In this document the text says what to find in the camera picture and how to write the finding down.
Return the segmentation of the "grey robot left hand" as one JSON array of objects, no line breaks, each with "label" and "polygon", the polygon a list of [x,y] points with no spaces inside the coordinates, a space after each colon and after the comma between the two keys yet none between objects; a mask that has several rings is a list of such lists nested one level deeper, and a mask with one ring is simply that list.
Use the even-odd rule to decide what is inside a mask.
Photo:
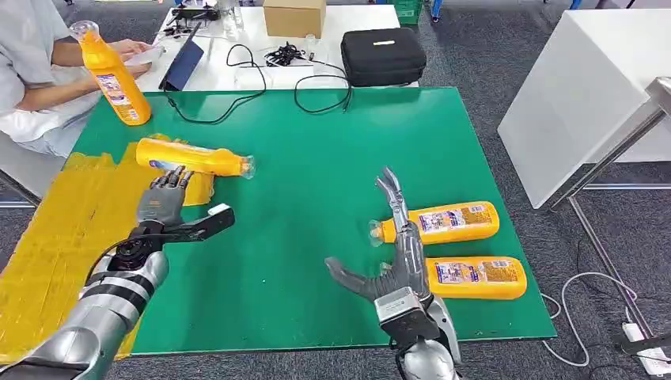
[{"label": "grey robot left hand", "polygon": [[137,221],[159,222],[164,226],[181,224],[186,187],[193,173],[180,165],[152,180],[140,197],[136,211]]}]

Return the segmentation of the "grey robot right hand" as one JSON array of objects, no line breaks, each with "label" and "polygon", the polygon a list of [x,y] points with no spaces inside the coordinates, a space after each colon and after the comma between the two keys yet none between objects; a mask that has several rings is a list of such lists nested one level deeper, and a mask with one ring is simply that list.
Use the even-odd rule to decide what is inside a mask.
[{"label": "grey robot right hand", "polygon": [[331,256],[324,259],[331,277],[353,293],[374,301],[403,287],[410,287],[420,301],[431,296],[428,285],[423,244],[417,225],[410,220],[409,210],[395,173],[384,167],[375,184],[385,194],[392,211],[396,231],[395,256],[390,269],[377,277],[354,274]]}]

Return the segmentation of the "person's left hand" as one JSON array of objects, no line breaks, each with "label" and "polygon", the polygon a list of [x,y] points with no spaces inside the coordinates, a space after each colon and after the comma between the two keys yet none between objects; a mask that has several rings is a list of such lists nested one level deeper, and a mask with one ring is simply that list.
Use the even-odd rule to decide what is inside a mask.
[{"label": "person's left hand", "polygon": [[123,60],[126,60],[129,57],[132,57],[133,55],[140,54],[144,51],[153,48],[152,45],[147,44],[145,42],[130,39],[110,42],[108,43],[108,45],[119,55],[121,55],[123,57]]}]

